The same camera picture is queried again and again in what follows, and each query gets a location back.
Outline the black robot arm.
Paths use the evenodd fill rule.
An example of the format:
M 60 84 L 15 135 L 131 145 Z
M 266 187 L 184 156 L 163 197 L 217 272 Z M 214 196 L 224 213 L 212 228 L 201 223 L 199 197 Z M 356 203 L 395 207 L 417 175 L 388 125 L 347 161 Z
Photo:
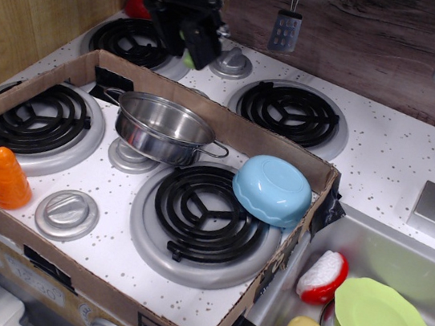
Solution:
M 188 53 L 200 71 L 222 52 L 221 0 L 143 0 L 162 43 L 171 55 Z

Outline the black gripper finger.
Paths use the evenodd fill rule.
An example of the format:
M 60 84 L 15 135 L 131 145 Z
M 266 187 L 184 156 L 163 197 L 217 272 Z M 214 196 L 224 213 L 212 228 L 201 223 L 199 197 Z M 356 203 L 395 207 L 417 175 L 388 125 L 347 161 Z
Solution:
M 195 69 L 204 69 L 222 53 L 217 28 L 211 20 L 185 20 L 181 24 L 180 34 L 193 58 Z
M 182 56 L 185 45 L 180 34 L 181 18 L 167 3 L 155 1 L 150 8 L 153 25 L 171 55 Z

